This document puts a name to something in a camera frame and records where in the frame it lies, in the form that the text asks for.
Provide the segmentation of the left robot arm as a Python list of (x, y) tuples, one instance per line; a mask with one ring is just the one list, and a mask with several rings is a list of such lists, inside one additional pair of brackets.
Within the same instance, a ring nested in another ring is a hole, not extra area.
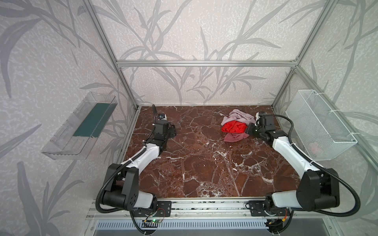
[(157, 210), (154, 194), (139, 190), (139, 175), (166, 150), (167, 142), (177, 135), (175, 126), (167, 119), (157, 120), (142, 149), (121, 164), (111, 164), (103, 186), (95, 200), (96, 210), (112, 213), (120, 210)]

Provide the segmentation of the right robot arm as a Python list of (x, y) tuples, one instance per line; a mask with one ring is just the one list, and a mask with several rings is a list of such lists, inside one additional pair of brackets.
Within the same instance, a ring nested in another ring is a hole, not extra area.
[(302, 152), (295, 149), (289, 135), (275, 126), (273, 114), (256, 114), (256, 122), (250, 124), (246, 133), (272, 145), (292, 166), (300, 177), (296, 190), (275, 192), (267, 198), (273, 207), (290, 207), (304, 211), (316, 211), (337, 207), (340, 204), (339, 182), (329, 173), (315, 167), (306, 160)]

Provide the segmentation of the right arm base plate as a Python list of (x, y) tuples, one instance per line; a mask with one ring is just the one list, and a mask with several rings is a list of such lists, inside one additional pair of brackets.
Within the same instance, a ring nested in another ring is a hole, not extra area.
[(251, 213), (251, 216), (279, 217), (286, 218), (291, 216), (287, 207), (277, 207), (272, 200), (264, 201), (252, 200), (245, 203), (245, 208)]

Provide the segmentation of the red cloth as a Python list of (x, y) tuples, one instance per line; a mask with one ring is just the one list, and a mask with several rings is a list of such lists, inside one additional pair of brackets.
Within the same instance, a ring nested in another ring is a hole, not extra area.
[(241, 134), (245, 132), (247, 127), (248, 126), (245, 123), (238, 122), (238, 121), (230, 121), (230, 122), (225, 123), (222, 126), (221, 130), (224, 133)]

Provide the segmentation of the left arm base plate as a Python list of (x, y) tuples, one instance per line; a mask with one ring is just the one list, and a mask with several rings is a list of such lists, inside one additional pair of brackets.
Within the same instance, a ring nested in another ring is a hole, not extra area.
[(133, 211), (134, 217), (170, 217), (172, 210), (171, 201), (157, 200), (151, 208), (137, 208)]

